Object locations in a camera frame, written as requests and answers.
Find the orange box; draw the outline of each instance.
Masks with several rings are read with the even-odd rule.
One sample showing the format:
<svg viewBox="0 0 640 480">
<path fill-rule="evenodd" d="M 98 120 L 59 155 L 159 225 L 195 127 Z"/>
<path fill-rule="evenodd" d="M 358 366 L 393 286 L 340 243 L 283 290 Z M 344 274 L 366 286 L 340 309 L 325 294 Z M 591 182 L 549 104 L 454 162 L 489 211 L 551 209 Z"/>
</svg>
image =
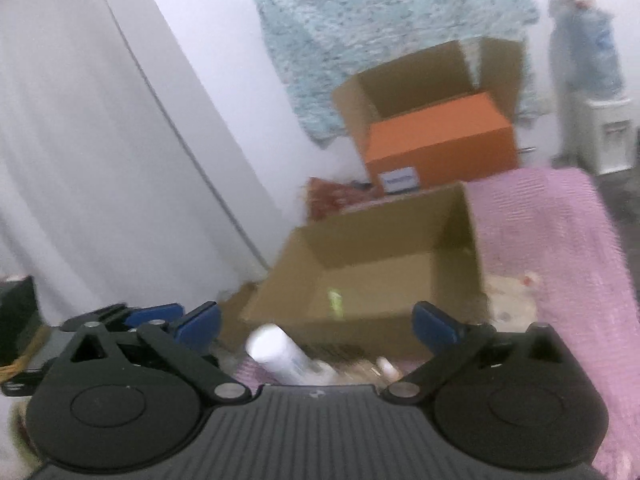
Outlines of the orange box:
<svg viewBox="0 0 640 480">
<path fill-rule="evenodd" d="M 476 88 L 457 41 L 361 72 L 334 103 L 372 182 L 387 193 L 518 167 L 513 118 L 522 45 L 482 38 Z"/>
</svg>

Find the dark floor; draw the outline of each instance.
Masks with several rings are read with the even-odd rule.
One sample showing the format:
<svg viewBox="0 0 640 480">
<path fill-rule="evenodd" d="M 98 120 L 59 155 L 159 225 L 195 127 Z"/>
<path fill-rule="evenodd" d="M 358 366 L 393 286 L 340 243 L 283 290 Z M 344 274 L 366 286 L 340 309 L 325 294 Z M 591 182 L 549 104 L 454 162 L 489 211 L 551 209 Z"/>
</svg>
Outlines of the dark floor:
<svg viewBox="0 0 640 480">
<path fill-rule="evenodd" d="M 636 290 L 640 291 L 640 167 L 599 176 L 595 181 L 620 234 Z"/>
</svg>

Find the white curtain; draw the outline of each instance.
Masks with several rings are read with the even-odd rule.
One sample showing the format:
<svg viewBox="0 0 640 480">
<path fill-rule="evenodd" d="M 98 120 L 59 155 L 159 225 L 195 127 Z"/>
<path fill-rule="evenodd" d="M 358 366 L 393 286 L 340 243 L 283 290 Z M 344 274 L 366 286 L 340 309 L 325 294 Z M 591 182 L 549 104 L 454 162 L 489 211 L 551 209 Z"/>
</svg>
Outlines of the white curtain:
<svg viewBox="0 0 640 480">
<path fill-rule="evenodd" d="M 0 269 L 50 323 L 233 290 L 220 210 L 104 0 L 0 0 Z"/>
</svg>

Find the pink blanket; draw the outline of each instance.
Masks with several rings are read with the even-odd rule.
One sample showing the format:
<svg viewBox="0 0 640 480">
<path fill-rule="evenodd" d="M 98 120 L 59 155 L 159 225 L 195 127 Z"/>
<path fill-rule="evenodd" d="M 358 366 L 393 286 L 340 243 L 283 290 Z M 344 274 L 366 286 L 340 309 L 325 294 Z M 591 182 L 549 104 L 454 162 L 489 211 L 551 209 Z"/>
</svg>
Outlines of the pink blanket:
<svg viewBox="0 0 640 480">
<path fill-rule="evenodd" d="M 640 476 L 640 324 L 625 257 L 590 178 L 579 170 L 517 170 L 468 184 L 487 273 L 535 272 L 538 318 L 562 336 L 604 398 L 609 431 L 594 466 Z M 236 375 L 272 379 L 251 359 Z"/>
</svg>

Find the label on orange box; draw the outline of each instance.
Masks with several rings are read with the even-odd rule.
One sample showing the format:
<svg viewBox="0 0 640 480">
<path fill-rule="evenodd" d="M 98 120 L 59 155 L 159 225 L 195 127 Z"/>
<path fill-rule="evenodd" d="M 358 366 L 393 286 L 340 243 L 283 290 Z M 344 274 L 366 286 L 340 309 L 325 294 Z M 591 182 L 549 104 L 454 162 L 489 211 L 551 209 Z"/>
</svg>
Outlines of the label on orange box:
<svg viewBox="0 0 640 480">
<path fill-rule="evenodd" d="M 380 173 L 378 177 L 380 178 L 380 184 L 382 184 L 387 194 L 420 187 L 420 177 L 413 166 Z"/>
</svg>

